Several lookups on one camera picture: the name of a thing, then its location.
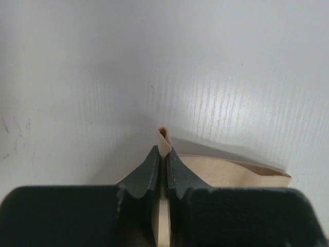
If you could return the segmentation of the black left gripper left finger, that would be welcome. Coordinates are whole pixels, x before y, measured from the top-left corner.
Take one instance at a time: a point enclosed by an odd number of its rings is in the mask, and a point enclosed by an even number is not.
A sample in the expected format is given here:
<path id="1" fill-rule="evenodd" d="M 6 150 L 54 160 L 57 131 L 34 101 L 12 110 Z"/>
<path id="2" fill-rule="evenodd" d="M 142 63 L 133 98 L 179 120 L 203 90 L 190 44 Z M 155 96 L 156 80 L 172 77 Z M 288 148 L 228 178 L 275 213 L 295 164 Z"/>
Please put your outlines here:
<path id="1" fill-rule="evenodd" d="M 1 246 L 157 246 L 160 161 L 154 146 L 114 185 L 14 189 L 1 203 Z"/>

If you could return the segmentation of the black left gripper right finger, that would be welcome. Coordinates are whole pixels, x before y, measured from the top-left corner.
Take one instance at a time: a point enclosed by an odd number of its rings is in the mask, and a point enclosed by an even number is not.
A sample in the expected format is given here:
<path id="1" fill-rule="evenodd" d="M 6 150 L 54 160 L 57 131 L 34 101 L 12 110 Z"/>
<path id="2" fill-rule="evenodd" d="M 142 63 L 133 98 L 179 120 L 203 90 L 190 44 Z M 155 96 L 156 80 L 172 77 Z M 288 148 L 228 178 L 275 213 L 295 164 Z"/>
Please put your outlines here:
<path id="1" fill-rule="evenodd" d="M 292 188 L 219 188 L 166 157 L 170 246 L 328 246 L 306 196 Z"/>

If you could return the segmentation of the beige t shirt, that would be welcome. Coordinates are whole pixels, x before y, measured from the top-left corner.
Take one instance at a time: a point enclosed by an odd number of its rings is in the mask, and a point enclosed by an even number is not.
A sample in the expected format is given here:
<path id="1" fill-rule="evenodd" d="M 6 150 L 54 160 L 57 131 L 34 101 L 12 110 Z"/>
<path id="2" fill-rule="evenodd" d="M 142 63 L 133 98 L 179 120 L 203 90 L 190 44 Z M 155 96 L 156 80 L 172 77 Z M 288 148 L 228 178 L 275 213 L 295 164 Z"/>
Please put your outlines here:
<path id="1" fill-rule="evenodd" d="M 169 130 L 160 127 L 157 131 L 157 146 L 161 161 L 173 151 Z M 199 178 L 213 187 L 287 187 L 291 176 L 274 168 L 257 164 L 230 161 L 218 157 L 180 154 L 180 160 Z M 169 246 L 169 220 L 165 219 L 165 199 L 160 202 L 158 246 Z"/>

